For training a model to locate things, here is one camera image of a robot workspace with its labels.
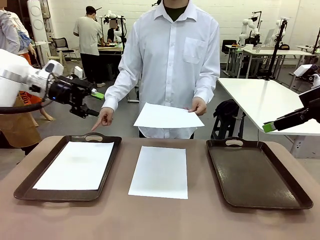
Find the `paper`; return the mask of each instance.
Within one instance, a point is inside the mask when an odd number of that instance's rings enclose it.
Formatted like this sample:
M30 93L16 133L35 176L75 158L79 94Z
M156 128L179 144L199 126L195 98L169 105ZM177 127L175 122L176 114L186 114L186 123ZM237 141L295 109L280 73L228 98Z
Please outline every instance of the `paper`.
M128 194L188 199L186 150L142 146Z
M97 190L113 146L113 142L68 142L33 188Z
M188 112L188 110L176 107L146 103L134 126L156 129L181 129L203 127L204 124L194 112Z

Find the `neck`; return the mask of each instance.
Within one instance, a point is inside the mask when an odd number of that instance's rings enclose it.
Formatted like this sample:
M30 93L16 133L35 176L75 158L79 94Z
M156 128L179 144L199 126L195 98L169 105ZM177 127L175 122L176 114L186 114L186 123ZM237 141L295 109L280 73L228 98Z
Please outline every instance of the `neck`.
M189 0L163 0L163 4L167 8L171 8L171 9L183 8L187 6L188 3L189 3Z

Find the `white paper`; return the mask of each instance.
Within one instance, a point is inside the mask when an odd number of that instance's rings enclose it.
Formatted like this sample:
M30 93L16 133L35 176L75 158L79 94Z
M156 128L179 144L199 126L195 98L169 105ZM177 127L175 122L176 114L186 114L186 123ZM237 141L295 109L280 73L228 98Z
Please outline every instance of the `white paper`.
M128 194L188 199L186 150L142 146Z
M204 124L194 112L171 106L146 103L134 126L156 129L181 129L203 127Z
M113 146L113 142L68 142L33 188L97 190Z

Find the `orange garment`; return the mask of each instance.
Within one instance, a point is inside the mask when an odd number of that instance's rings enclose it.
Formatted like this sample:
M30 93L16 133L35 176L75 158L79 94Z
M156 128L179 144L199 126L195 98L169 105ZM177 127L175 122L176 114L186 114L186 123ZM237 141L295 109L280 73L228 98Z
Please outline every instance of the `orange garment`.
M31 65L31 59L30 59L29 53L24 53L24 54L21 54L20 56L24 57L28 61L28 63ZM30 93L27 93L26 91L20 91L20 96L24 105L37 104L42 102L41 97L33 96Z

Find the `sneaker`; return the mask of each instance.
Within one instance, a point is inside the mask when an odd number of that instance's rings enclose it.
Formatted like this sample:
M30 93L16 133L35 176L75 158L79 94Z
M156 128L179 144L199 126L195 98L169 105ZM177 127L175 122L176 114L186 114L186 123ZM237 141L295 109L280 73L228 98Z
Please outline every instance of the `sneaker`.
M106 84L103 82L103 83L98 83L96 85L97 88L103 88Z

